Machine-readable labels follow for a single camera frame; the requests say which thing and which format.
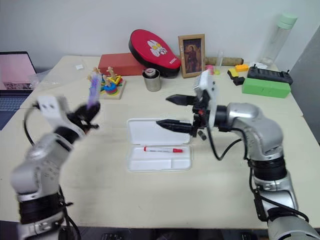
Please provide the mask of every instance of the floor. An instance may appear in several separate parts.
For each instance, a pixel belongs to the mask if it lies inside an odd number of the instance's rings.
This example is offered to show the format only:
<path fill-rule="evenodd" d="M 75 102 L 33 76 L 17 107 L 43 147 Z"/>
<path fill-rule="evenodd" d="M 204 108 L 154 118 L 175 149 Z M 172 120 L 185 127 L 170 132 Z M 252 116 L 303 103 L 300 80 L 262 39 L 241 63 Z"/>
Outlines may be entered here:
<path fill-rule="evenodd" d="M 267 240 L 267 230 L 245 229 L 146 229 L 79 227 L 82 240 L 101 240 L 119 234 L 123 240 Z M 0 221 L 0 240 L 18 240 L 17 223 Z"/>

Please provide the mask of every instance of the red marker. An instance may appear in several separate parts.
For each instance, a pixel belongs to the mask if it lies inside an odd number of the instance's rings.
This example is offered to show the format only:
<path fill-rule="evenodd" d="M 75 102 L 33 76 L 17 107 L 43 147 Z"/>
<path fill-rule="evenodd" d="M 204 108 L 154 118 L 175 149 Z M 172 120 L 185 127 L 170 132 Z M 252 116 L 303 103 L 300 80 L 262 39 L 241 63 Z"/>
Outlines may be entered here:
<path fill-rule="evenodd" d="M 148 147 L 143 148 L 145 152 L 158 152 L 158 153 L 182 153 L 183 150 L 179 148 L 172 147 Z"/>

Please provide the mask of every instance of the picture frame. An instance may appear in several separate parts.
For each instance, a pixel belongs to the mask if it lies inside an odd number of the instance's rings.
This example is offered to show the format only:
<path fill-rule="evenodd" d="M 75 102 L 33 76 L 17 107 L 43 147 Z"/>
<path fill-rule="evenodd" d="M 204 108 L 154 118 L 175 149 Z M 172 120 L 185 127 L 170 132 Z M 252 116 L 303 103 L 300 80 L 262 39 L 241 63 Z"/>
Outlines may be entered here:
<path fill-rule="evenodd" d="M 192 78 L 205 70 L 205 35 L 178 36 L 183 78 Z"/>

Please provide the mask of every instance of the laptop keyboard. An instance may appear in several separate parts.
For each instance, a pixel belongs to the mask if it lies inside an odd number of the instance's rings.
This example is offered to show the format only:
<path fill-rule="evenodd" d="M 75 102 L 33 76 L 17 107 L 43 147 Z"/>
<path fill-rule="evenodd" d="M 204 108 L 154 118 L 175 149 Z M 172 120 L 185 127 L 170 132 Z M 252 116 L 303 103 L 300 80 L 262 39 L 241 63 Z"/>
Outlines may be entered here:
<path fill-rule="evenodd" d="M 16 112 L 24 101 L 24 97 L 0 97 L 0 111 Z"/>

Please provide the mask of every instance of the metal cup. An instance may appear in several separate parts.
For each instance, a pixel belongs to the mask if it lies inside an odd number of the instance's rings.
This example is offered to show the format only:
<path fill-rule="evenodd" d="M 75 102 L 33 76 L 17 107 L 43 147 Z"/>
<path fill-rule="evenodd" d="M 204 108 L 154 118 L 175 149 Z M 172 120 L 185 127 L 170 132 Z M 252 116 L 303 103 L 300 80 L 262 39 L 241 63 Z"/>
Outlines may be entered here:
<path fill-rule="evenodd" d="M 160 72 L 154 68 L 147 68 L 142 72 L 146 89 L 157 92 L 161 89 Z"/>

